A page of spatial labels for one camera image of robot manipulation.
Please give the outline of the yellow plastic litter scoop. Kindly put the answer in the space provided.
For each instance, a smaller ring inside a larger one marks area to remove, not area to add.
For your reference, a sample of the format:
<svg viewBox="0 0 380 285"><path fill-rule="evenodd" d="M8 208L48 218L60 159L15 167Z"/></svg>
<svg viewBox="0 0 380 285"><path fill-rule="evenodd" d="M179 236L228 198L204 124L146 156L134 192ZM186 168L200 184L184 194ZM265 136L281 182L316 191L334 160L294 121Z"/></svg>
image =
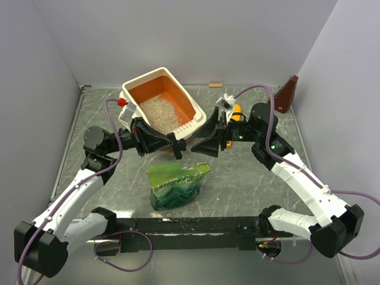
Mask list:
<svg viewBox="0 0 380 285"><path fill-rule="evenodd" d="M240 114L241 110L242 110L241 107L238 104L235 104L232 116L230 117L230 121L232 121L232 120L240 121L240 119L242 117L242 115ZM226 147L230 148L232 146L232 143L233 143L232 141L228 141L226 144Z"/></svg>

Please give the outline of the green litter bag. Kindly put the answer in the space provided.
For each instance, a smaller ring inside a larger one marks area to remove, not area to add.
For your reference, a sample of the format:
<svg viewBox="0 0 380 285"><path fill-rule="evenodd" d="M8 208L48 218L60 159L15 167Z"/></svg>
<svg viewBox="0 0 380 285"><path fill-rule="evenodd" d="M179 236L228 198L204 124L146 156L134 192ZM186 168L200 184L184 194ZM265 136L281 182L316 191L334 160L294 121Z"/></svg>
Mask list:
<svg viewBox="0 0 380 285"><path fill-rule="evenodd" d="M183 207L199 194L200 182L210 171L207 163L183 167L171 162L148 167L151 206L156 211Z"/></svg>

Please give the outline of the black bag clip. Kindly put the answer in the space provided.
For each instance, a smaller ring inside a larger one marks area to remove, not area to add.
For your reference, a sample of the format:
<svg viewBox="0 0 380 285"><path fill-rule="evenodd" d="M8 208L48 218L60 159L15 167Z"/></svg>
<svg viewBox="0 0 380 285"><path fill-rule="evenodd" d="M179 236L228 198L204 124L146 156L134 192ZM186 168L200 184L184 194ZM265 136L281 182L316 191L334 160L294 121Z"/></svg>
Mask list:
<svg viewBox="0 0 380 285"><path fill-rule="evenodd" d="M167 138L171 140L171 148L175 155L176 160L181 160L183 155L182 152L186 151L186 141L185 139L177 140L174 133L168 133Z"/></svg>

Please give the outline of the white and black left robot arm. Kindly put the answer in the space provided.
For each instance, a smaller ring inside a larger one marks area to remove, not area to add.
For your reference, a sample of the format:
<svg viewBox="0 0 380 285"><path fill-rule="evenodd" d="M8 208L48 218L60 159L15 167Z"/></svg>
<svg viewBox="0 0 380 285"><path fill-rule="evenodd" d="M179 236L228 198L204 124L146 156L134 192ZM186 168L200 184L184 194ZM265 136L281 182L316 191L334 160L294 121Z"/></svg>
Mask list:
<svg viewBox="0 0 380 285"><path fill-rule="evenodd" d="M20 222L14 230L18 282L23 282L23 267L54 277L82 244L96 236L109 239L116 234L116 214L102 207L95 208L78 223L72 220L107 184L125 150L134 148L144 156L177 143L174 133L162 134L141 117L134 118L129 129L109 132L92 126L86 130L85 159L73 181L41 215L30 223Z"/></svg>

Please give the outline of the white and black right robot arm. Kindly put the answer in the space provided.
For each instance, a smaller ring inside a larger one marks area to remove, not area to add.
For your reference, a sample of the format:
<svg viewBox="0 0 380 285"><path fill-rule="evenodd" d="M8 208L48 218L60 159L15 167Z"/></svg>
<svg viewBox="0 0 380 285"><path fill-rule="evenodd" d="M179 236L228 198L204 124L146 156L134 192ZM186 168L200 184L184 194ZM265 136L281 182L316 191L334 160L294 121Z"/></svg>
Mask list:
<svg viewBox="0 0 380 285"><path fill-rule="evenodd" d="M359 234L364 211L348 205L331 192L302 162L294 148L276 133L278 119L265 103L252 106L249 117L227 121L224 111L215 107L206 123L195 132L200 141L191 150L217 157L228 141L252 142L255 158L282 179L310 209L311 215L286 210L278 205L260 214L260 232L273 236L287 232L312 242L323 256L336 256Z"/></svg>

